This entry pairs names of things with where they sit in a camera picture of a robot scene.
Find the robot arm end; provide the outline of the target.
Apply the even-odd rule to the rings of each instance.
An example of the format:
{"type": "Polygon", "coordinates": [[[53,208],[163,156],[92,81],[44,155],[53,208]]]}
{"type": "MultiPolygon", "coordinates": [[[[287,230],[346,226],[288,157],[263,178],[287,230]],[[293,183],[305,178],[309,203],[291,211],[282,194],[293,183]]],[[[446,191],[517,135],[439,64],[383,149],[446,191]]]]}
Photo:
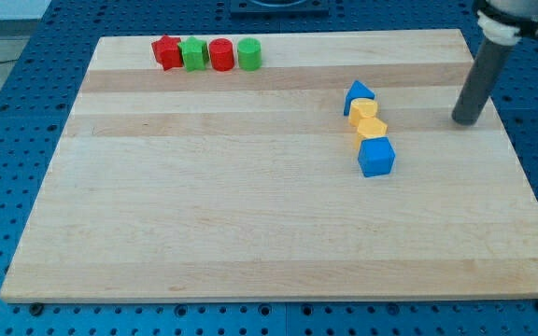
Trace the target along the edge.
{"type": "Polygon", "coordinates": [[[538,40],[538,0],[474,0],[472,10],[485,37],[502,46],[538,40]]]}

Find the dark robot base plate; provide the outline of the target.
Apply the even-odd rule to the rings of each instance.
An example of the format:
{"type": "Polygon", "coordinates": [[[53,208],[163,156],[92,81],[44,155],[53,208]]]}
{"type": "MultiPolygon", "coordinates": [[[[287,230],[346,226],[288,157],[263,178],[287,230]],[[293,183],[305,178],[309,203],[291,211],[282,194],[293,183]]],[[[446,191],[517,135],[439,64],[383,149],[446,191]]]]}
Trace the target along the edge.
{"type": "Polygon", "coordinates": [[[230,0],[232,17],[329,13],[330,0],[230,0]]]}

